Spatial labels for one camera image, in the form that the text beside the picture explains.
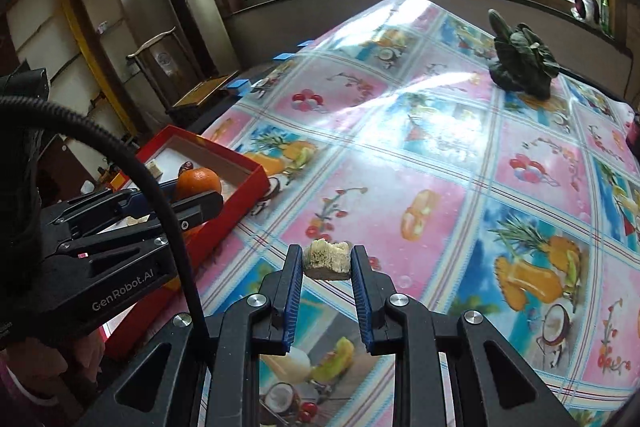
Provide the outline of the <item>person hand red sleeve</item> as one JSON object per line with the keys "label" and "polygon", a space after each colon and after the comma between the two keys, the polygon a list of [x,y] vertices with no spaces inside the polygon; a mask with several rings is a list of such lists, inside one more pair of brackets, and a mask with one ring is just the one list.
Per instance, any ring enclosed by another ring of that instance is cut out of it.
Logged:
{"label": "person hand red sleeve", "polygon": [[[82,383],[96,383],[105,351],[101,329],[73,343],[70,361],[78,364]],[[35,338],[27,338],[1,351],[1,361],[15,387],[38,405],[49,405],[55,396],[56,381],[70,368],[62,353]]]}

